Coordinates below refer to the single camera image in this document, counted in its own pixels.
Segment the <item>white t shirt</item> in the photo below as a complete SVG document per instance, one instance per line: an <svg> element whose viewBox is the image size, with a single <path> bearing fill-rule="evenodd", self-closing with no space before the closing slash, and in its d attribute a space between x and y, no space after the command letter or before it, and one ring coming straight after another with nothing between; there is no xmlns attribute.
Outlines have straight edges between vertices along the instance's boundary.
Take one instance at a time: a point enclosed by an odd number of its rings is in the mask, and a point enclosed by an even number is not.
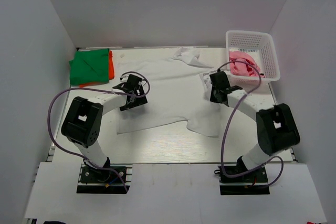
<svg viewBox="0 0 336 224"><path fill-rule="evenodd" d="M220 106L206 97L202 75L213 67L200 60L199 50L181 48L173 56L119 63L118 73L135 71L150 84L147 103L119 112L117 133L129 133L185 121L188 130L219 136Z"/></svg>

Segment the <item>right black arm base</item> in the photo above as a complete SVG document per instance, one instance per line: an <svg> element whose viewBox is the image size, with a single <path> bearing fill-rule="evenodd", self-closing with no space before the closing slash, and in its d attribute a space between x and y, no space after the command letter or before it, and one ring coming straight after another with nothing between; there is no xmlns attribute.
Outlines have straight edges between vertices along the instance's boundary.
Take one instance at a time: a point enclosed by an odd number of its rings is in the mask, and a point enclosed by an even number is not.
<svg viewBox="0 0 336 224"><path fill-rule="evenodd" d="M266 169L254 171L250 174L228 178L224 176L222 168L218 166L214 175L219 178L221 196L247 196L247 195L269 195L268 177Z"/></svg>

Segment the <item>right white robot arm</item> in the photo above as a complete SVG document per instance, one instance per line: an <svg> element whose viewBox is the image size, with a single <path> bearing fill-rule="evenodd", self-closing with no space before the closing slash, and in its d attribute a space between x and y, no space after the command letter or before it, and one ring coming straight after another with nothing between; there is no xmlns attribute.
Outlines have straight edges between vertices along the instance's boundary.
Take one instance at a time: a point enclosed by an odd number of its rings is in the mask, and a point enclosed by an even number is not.
<svg viewBox="0 0 336 224"><path fill-rule="evenodd" d="M300 135L290 107L285 104L256 103L249 92L240 86L231 86L227 74L217 71L209 75L212 89L210 101L232 108L224 128L221 146L221 165L224 165L224 147L230 123L236 111L240 111L256 122L257 144L238 158L234 174L224 172L227 177L238 177L260 169L278 153L300 143Z"/></svg>

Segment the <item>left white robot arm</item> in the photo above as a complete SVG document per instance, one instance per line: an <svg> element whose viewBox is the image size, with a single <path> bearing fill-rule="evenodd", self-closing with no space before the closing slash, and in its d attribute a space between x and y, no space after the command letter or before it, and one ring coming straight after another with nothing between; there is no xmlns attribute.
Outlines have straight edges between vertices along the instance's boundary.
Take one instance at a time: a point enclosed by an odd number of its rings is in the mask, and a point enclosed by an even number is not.
<svg viewBox="0 0 336 224"><path fill-rule="evenodd" d="M61 127L62 135L79 149L84 163L94 169L110 167L110 160L98 143L102 117L116 109L123 112L148 102L148 91L143 88L149 84L145 76L129 71L120 80L111 91L96 97L75 97Z"/></svg>

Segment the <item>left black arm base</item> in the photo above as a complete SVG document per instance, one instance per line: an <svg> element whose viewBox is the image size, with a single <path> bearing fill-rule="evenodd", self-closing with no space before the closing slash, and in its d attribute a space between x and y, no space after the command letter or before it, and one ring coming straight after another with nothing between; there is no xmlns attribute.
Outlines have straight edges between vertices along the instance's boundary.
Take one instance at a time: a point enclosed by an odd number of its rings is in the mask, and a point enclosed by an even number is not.
<svg viewBox="0 0 336 224"><path fill-rule="evenodd" d="M111 165L130 189L132 179L132 164ZM124 195L127 193L118 175L111 171L98 171L81 164L77 191L78 194L111 194Z"/></svg>

